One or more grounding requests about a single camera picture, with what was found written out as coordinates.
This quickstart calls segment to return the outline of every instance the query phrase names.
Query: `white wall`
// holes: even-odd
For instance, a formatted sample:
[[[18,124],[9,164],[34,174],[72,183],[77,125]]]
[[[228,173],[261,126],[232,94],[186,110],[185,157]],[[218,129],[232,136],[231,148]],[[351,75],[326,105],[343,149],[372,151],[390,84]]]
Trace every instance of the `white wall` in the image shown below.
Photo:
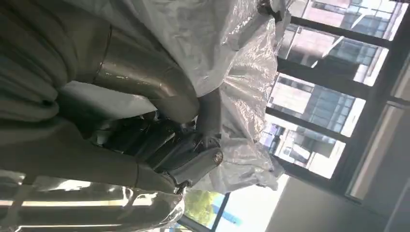
[[[393,140],[376,171],[363,203],[390,216],[410,177],[410,110],[401,117]]]
[[[387,219],[291,178],[266,232],[382,232]]]

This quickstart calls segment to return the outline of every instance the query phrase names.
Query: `chrome exhaust pipe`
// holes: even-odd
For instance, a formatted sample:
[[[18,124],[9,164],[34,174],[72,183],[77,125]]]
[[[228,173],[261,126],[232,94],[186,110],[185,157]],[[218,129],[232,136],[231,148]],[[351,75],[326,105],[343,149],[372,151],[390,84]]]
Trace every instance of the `chrome exhaust pipe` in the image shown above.
[[[198,115],[195,89],[182,69],[114,28],[92,84],[145,96],[161,113],[178,123],[190,122]]]
[[[198,115],[195,89],[171,57],[146,49],[143,43],[82,9],[60,1],[45,2],[73,42],[78,59],[76,81],[147,97],[178,123],[190,122]]]

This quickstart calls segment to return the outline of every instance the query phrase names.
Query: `tree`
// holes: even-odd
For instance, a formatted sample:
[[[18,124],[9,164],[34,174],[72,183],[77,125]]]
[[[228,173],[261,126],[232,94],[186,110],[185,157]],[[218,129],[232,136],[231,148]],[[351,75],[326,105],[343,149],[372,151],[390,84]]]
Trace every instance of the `tree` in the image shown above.
[[[202,225],[208,225],[214,214],[212,203],[218,195],[216,192],[191,189],[185,196],[185,214]]]

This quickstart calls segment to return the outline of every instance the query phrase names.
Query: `plastic cover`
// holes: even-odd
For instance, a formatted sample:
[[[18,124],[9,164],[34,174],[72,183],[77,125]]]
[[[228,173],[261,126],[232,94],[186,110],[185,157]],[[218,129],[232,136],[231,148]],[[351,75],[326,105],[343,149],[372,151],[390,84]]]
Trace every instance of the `plastic cover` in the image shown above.
[[[224,162],[196,188],[229,192],[252,184],[276,188],[283,169],[255,141],[276,76],[276,55],[293,0],[66,0],[141,38],[142,22],[183,68],[197,96],[220,86]]]
[[[0,170],[0,231],[145,231],[175,224],[184,195]]]

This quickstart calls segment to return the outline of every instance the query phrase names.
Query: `bolt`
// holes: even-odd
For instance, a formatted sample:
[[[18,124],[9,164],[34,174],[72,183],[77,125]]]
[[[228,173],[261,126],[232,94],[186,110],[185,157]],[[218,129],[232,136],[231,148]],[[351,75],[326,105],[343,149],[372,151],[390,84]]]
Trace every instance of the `bolt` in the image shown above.
[[[216,163],[216,164],[220,164],[220,163],[222,163],[222,160],[223,160],[223,154],[222,154],[222,152],[217,152],[215,155],[214,155],[214,157],[213,157],[213,160],[214,160],[214,162]]]

